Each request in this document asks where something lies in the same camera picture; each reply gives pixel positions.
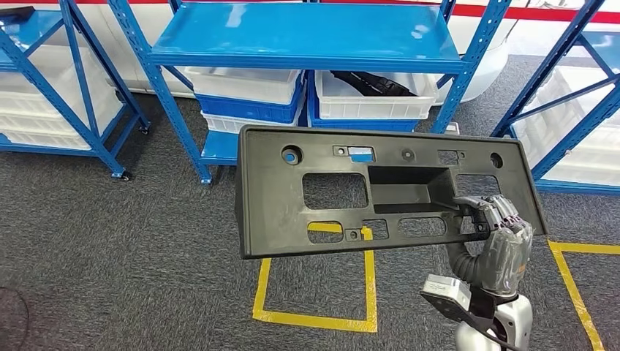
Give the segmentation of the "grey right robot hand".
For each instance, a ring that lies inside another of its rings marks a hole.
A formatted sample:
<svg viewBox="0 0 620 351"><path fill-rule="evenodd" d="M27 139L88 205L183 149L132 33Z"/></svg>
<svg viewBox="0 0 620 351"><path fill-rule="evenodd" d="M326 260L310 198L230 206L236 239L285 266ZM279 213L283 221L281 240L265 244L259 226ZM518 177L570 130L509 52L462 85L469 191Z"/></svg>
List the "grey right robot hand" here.
<svg viewBox="0 0 620 351"><path fill-rule="evenodd" d="M483 215L489 236L483 251L472 255L463 243L446 246L453 273L473 287L498 296L514 296L531 253L534 228L503 195L455 197Z"/></svg>

